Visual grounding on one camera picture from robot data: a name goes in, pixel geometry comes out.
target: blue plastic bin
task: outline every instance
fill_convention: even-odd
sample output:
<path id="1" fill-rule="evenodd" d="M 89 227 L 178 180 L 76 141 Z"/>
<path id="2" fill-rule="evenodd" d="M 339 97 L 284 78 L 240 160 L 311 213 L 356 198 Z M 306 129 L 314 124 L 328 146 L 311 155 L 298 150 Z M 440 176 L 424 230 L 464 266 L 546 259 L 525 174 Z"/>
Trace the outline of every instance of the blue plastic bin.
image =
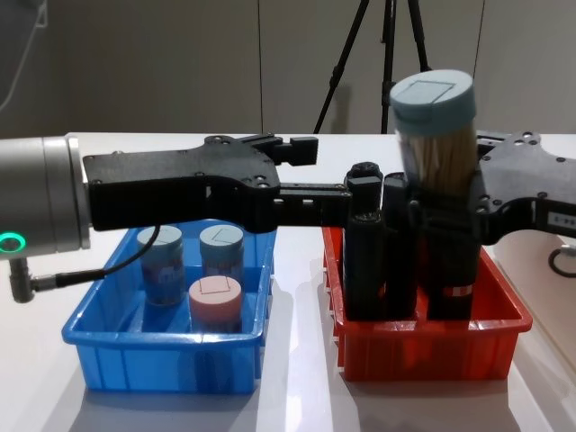
<path id="1" fill-rule="evenodd" d="M 175 224 L 184 233 L 186 283 L 202 276 L 200 232 L 217 220 Z M 137 251 L 131 229 L 107 266 Z M 140 262 L 92 285 L 62 329 L 76 345 L 86 386 L 120 392 L 250 393 L 261 374 L 275 232 L 244 233 L 242 332 L 192 333 L 187 297 L 176 307 L 148 304 Z"/>

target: tripod leg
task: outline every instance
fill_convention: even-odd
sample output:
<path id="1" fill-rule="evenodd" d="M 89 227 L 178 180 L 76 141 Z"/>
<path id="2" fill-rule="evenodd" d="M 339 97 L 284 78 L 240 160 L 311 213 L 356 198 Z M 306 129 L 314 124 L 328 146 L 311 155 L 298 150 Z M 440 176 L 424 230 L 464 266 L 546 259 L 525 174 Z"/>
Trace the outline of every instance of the tripod leg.
<path id="1" fill-rule="evenodd" d="M 394 33 L 396 32 L 396 0 L 386 0 L 384 7 L 384 77 L 382 81 L 382 127 L 380 133 L 388 131 L 388 109 L 390 108 L 390 90 L 392 89 L 392 66 L 394 62 Z"/>
<path id="2" fill-rule="evenodd" d="M 420 63 L 420 72 L 432 70 L 428 65 L 426 56 L 426 46 L 424 45 L 424 27 L 422 26 L 422 14 L 420 13 L 419 0 L 408 0 L 410 11 L 410 20 L 412 21 L 412 31 L 414 32 L 414 41 L 418 50 L 418 61 Z"/>
<path id="3" fill-rule="evenodd" d="M 369 3 L 370 0 L 360 1 L 360 5 L 358 6 L 358 10 L 356 11 L 356 15 L 354 17 L 354 21 L 352 22 L 352 27 L 350 27 L 350 31 L 348 32 L 346 43 L 344 44 L 344 48 L 342 49 L 342 53 L 340 54 L 340 59 L 337 65 L 334 67 L 334 70 L 332 71 L 332 77 L 330 78 L 330 88 L 328 90 L 328 94 L 326 95 L 326 100 L 324 101 L 324 105 L 322 106 L 322 111 L 320 112 L 318 121 L 316 122 L 314 133 L 320 133 L 320 128 L 322 127 L 322 123 L 324 122 L 324 118 L 326 117 L 326 113 L 328 112 L 328 108 L 330 107 L 330 103 L 332 102 L 334 92 L 338 88 L 340 79 L 344 74 L 344 68 L 346 67 L 348 56 L 350 55 L 350 51 L 352 50 L 352 46 L 354 45 L 354 41 L 356 40 L 358 30 L 360 30 L 360 25 L 362 24 L 362 20 L 364 19 L 366 8 L 368 7 Z"/>

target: cable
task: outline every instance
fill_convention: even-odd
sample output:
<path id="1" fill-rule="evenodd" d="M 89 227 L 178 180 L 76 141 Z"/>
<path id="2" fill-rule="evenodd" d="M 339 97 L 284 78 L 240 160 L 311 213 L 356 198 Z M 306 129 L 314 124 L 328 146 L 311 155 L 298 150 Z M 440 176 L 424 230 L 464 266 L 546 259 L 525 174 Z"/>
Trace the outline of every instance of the cable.
<path id="1" fill-rule="evenodd" d="M 576 278 L 576 273 L 565 272 L 561 268 L 558 268 L 558 266 L 555 263 L 555 259 L 559 255 L 566 255 L 567 257 L 574 258 L 576 257 L 576 247 L 569 245 L 562 245 L 562 247 L 553 250 L 550 256 L 548 257 L 548 265 L 550 266 L 550 268 L 552 268 L 553 272 L 563 277 Z"/>
<path id="2" fill-rule="evenodd" d="M 52 288 L 63 288 L 69 285 L 83 284 L 85 282 L 97 281 L 99 279 L 104 279 L 107 275 L 111 275 L 112 273 L 115 273 L 118 270 L 122 270 L 125 266 L 129 266 L 134 261 L 142 257 L 146 252 L 148 252 L 149 249 L 152 248 L 152 245 L 154 244 L 156 239 L 158 238 L 159 233 L 160 233 L 160 226 L 157 225 L 156 227 L 154 227 L 152 237 L 150 237 L 146 245 L 144 245 L 136 254 L 128 258 L 126 261 L 123 261 L 117 265 L 113 265 L 110 268 L 100 268 L 97 270 L 84 270 L 81 272 L 56 274 L 54 276 L 55 286 L 52 286 Z"/>

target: white label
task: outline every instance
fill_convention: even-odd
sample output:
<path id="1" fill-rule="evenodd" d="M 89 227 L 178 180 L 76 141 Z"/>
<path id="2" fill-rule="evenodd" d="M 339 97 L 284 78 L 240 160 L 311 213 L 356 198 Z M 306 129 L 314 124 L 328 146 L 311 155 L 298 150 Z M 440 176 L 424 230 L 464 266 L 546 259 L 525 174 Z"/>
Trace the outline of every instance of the white label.
<path id="1" fill-rule="evenodd" d="M 567 228 L 569 230 L 576 230 L 576 216 L 554 213 L 553 211 L 550 211 L 548 213 L 548 225 Z"/>

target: white table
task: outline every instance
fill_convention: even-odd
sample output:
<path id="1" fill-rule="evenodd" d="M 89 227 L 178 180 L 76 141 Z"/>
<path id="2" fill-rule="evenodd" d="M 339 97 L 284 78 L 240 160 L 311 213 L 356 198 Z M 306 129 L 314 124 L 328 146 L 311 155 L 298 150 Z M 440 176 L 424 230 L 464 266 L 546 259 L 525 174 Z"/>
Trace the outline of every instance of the white table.
<path id="1" fill-rule="evenodd" d="M 77 134 L 83 154 L 185 149 L 203 135 Z M 545 136 L 555 153 L 571 136 Z M 341 182 L 355 162 L 401 170 L 393 136 L 322 136 L 316 166 L 279 167 L 283 181 Z M 123 231 L 91 232 L 87 251 L 30 260 L 39 275 L 102 266 Z M 537 325 L 519 338 L 504 382 L 345 383 L 336 369 L 318 228 L 281 228 L 262 381 L 250 396 L 86 391 L 62 325 L 88 284 L 13 302 L 0 265 L 0 430 L 17 432 L 576 430 L 572 371 Z"/>

